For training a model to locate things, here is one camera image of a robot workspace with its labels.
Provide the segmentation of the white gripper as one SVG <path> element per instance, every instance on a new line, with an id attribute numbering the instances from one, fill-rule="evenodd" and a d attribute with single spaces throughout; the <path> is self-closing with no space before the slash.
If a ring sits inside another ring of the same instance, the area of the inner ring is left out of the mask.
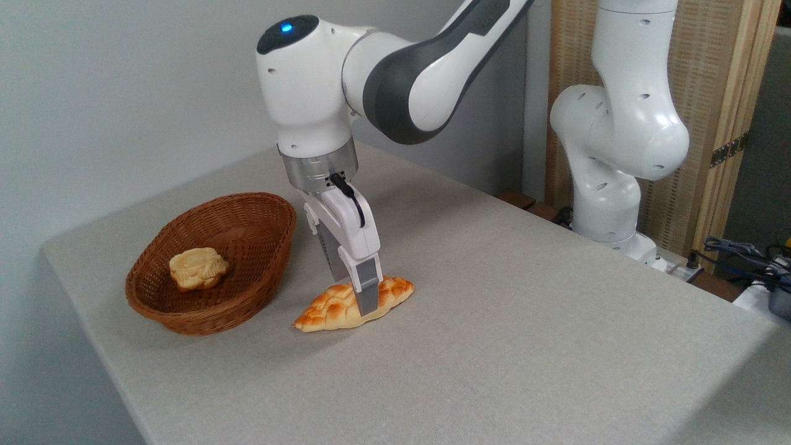
<path id="1" fill-rule="evenodd" d="M 367 316 L 379 307 L 381 243 L 368 201 L 357 188 L 352 190 L 353 197 L 333 188 L 305 193 L 304 199 L 329 229 L 318 231 L 317 237 L 333 280 L 351 280 L 360 315 Z"/>

